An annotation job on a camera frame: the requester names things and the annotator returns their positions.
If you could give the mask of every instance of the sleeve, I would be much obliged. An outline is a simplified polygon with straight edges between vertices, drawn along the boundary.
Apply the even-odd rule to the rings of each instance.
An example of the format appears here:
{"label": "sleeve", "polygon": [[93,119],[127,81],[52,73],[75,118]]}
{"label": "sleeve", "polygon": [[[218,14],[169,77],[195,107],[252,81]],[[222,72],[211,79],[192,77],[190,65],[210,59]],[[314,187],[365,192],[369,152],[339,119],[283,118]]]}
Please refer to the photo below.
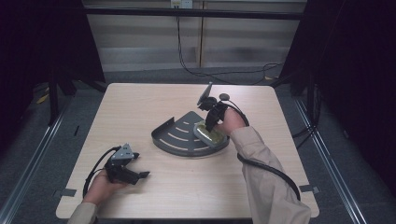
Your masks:
{"label": "sleeve", "polygon": [[[283,172],[275,154],[252,128],[236,129],[231,133],[236,150],[248,160],[258,161]],[[263,169],[244,164],[247,196],[253,223],[308,223],[311,210],[297,200],[294,191],[282,178]]]}
{"label": "sleeve", "polygon": [[98,208],[94,203],[81,203],[77,206],[67,224],[92,224]]}

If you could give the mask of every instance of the cable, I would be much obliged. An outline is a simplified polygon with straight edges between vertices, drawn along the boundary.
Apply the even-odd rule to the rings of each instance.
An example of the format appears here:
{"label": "cable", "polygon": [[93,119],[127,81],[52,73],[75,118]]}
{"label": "cable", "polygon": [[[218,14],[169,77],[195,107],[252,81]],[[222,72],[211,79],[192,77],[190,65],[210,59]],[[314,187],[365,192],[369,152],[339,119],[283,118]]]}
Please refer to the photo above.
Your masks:
{"label": "cable", "polygon": [[231,104],[233,104],[239,111],[241,111],[242,112],[242,110],[241,109],[239,109],[239,107],[236,105],[236,104],[234,104],[231,100],[228,100],[228,102],[230,102]]}
{"label": "cable", "polygon": [[[331,28],[331,30],[330,30],[330,33],[329,33],[328,37],[326,38],[326,42],[325,42],[324,49],[323,49],[323,51],[320,53],[320,56],[318,57],[318,67],[321,65],[321,62],[323,62],[323,58],[324,58],[324,56],[325,56],[326,49],[327,49],[327,47],[329,46],[329,43],[330,43],[331,38],[332,38],[332,33],[333,33],[334,30],[335,30],[335,25],[336,25],[336,23],[337,23],[338,20],[339,20],[339,17],[340,17],[340,15],[341,15],[341,11],[343,10],[343,8],[344,8],[344,6],[345,6],[346,1],[347,1],[347,0],[344,0],[344,1],[343,1],[343,3],[342,3],[342,5],[341,5],[340,9],[339,9],[338,12],[337,12],[337,16],[335,17],[334,23],[332,24],[332,28]],[[313,126],[315,127],[315,129],[316,129],[316,127],[318,126],[318,120],[319,120],[319,117],[320,117],[321,100],[322,100],[322,99],[321,99],[321,95],[320,95],[319,90],[318,90],[318,87],[317,87],[317,89],[316,89],[316,96],[317,96],[317,100],[316,100],[316,104],[314,104],[315,110],[314,110],[314,118],[313,118],[313,120],[312,120],[312,122],[314,123]]]}
{"label": "cable", "polygon": [[272,166],[269,166],[269,165],[266,165],[266,164],[263,164],[263,163],[259,163],[257,161],[251,161],[251,160],[245,159],[239,153],[237,154],[237,158],[242,163],[246,163],[246,164],[249,164],[249,165],[252,165],[252,166],[256,166],[256,167],[262,168],[263,170],[266,170],[268,172],[273,173],[274,175],[279,176],[280,178],[285,180],[286,183],[288,183],[289,186],[294,190],[294,193],[296,194],[296,197],[297,197],[298,201],[301,200],[300,191],[298,190],[297,185],[294,183],[294,181],[288,175],[284,174],[283,172],[277,170],[276,168],[274,168]]}
{"label": "cable", "polygon": [[88,177],[85,179],[84,189],[83,189],[83,191],[82,191],[82,198],[84,198],[85,195],[86,195],[87,192],[88,192],[88,186],[89,186],[90,183],[91,183],[91,180],[92,180],[93,175],[94,175],[96,172],[98,172],[98,171],[100,171],[100,170],[103,170],[103,169],[96,170],[96,167],[99,165],[99,163],[103,160],[103,158],[104,158],[108,153],[110,153],[111,151],[117,151],[117,150],[120,149],[120,148],[121,148],[121,147],[113,147],[113,148],[109,149],[107,152],[105,152],[105,154],[103,154],[103,156],[99,159],[99,161],[93,166],[93,168],[92,168],[90,174],[89,174]]}
{"label": "cable", "polygon": [[201,73],[201,72],[193,72],[184,63],[183,53],[181,51],[182,47],[181,47],[181,38],[180,38],[180,17],[177,17],[177,48],[178,48],[178,58],[179,58],[180,64],[184,68],[184,70],[187,71],[189,74],[191,74],[193,76],[196,76],[196,77],[212,77],[212,78],[214,78],[214,79],[216,79],[218,81],[225,82],[225,83],[231,84],[231,85],[241,85],[241,84],[233,83],[233,82],[218,78],[216,76],[228,75],[228,74],[253,74],[253,73],[263,72],[263,76],[262,76],[262,78],[260,80],[254,82],[254,83],[250,83],[250,84],[243,84],[243,85],[257,85],[258,83],[262,82],[265,79],[265,71],[268,71],[270,69],[273,69],[273,68],[278,67],[281,64],[283,64],[283,63],[268,63],[268,64],[264,65],[262,67],[262,69],[260,69],[260,70],[249,71],[249,72],[246,72],[246,71],[245,72],[235,71],[235,72],[220,72],[220,73],[212,73],[212,74]]}
{"label": "cable", "polygon": [[311,125],[309,127],[304,128],[303,130],[301,130],[300,132],[298,132],[292,136],[293,138],[300,137],[300,136],[303,136],[306,132],[308,132],[310,130],[309,135],[296,147],[297,149],[300,148],[306,142],[306,140],[308,140],[308,138],[312,135],[312,133],[318,127],[320,111],[321,111],[321,102],[322,102],[322,97],[321,97],[320,91],[318,89],[318,86],[316,86],[315,97],[316,97],[316,99],[315,99],[315,103],[314,103],[314,115],[313,115],[313,120],[311,122]]}

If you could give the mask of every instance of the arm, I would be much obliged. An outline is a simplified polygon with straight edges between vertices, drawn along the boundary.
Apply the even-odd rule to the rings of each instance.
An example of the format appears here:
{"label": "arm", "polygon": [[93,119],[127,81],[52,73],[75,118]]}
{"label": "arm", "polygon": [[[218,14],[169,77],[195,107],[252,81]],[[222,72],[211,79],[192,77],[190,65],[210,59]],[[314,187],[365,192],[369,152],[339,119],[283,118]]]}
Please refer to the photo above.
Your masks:
{"label": "arm", "polygon": [[[224,122],[217,129],[231,136],[236,150],[244,158],[272,166],[283,172],[275,154],[264,144],[260,135],[245,127],[239,115],[228,109]],[[280,177],[263,169],[243,165],[247,196],[254,223],[308,223],[311,210],[297,200],[294,191]]]}
{"label": "arm", "polygon": [[122,189],[127,184],[125,183],[110,183],[107,177],[107,172],[102,170],[93,179],[90,189],[85,195],[82,203],[79,204],[70,217],[68,224],[91,224],[95,221],[97,208],[109,198],[114,191]]}

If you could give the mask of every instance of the gray tray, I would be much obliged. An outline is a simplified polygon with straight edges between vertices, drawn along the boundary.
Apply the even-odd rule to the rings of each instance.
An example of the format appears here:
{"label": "gray tray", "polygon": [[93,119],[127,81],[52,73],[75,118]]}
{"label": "gray tray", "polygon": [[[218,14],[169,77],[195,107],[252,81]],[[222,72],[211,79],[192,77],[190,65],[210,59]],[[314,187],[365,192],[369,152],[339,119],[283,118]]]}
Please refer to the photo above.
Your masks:
{"label": "gray tray", "polygon": [[194,125],[201,120],[204,119],[193,111],[176,122],[171,118],[151,133],[152,141],[158,148],[181,157],[203,157],[227,147],[229,138],[221,145],[209,147],[194,135]]}

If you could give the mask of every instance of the wooden table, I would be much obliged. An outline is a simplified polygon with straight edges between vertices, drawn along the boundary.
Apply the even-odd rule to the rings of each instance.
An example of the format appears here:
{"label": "wooden table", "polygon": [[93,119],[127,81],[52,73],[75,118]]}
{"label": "wooden table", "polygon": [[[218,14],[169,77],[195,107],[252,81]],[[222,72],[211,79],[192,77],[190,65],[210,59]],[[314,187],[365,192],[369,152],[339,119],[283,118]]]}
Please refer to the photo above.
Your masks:
{"label": "wooden table", "polygon": [[[151,171],[136,185],[116,192],[99,209],[100,218],[176,219],[248,218],[246,183],[242,163],[231,141],[226,148],[204,158],[184,158],[156,146],[151,132],[172,117],[190,111],[205,118],[197,101],[207,85],[111,84],[99,107],[67,189],[75,197],[63,196],[56,215],[70,218],[81,202],[88,173],[108,149],[130,143],[140,157],[128,168]],[[263,86],[214,85],[210,96],[228,93],[262,135],[266,145],[281,161],[285,172],[297,184],[308,185],[288,125],[274,89]],[[301,193],[303,203],[319,213],[312,192]]]}

